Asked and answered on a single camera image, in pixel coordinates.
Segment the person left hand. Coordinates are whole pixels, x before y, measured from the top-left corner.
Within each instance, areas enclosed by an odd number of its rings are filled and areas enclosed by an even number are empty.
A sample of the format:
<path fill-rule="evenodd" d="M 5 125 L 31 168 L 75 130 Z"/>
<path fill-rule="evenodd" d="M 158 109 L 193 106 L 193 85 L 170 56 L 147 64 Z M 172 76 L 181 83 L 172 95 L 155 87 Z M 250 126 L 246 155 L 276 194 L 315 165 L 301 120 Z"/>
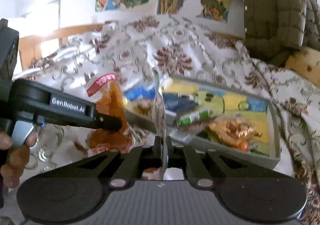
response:
<path fill-rule="evenodd" d="M 29 162 L 30 148 L 36 144 L 36 132 L 32 131 L 25 140 L 23 146 L 16 148 L 9 154 L 9 159 L 1 167 L 3 183 L 8 188 L 19 186 L 20 177 Z"/>

